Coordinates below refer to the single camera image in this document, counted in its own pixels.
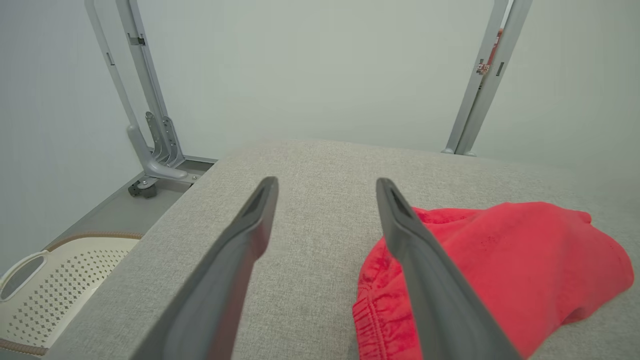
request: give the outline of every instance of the white wall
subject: white wall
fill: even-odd
[[[639,59],[639,1],[534,0],[474,152],[638,193]]]
[[[139,0],[183,153],[261,138],[441,151],[492,0]]]
[[[82,1],[0,2],[0,273],[141,172]]]

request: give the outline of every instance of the basket handle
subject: basket handle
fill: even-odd
[[[27,257],[25,257],[24,259],[18,261],[16,264],[14,264],[13,266],[11,266],[11,268],[9,270],[7,270],[7,272],[4,273],[4,275],[2,276],[2,278],[0,278],[0,294],[2,294],[2,291],[4,289],[4,287],[9,283],[9,281],[11,280],[11,278],[18,272],[20,271],[20,269],[22,269],[25,265],[27,265],[31,260],[38,258],[40,256],[42,256],[42,264],[40,264],[40,266],[38,266],[38,268],[36,270],[34,270],[31,275],[29,275],[29,277],[27,277],[27,279],[25,281],[22,282],[22,284],[20,284],[20,286],[18,286],[9,296],[7,296],[5,299],[2,299],[2,296],[0,296],[0,302],[5,302],[7,300],[9,300],[10,298],[12,298],[17,292],[18,290],[20,290],[27,282],[29,282],[29,280],[31,280],[31,278],[38,273],[38,271],[40,271],[40,269],[47,263],[47,256],[50,254],[49,251],[47,250],[43,250],[40,252],[35,252]]]

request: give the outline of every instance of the gray upholstered cushion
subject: gray upholstered cushion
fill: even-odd
[[[632,261],[637,214],[560,170],[327,141],[266,143],[212,167],[117,266],[46,359],[127,359],[202,254],[265,176],[280,180],[266,253],[253,269],[236,359],[356,359],[351,306],[381,236],[374,184],[389,177],[421,208],[543,200],[588,211]],[[562,328],[536,359],[630,359],[640,348],[637,286]]]

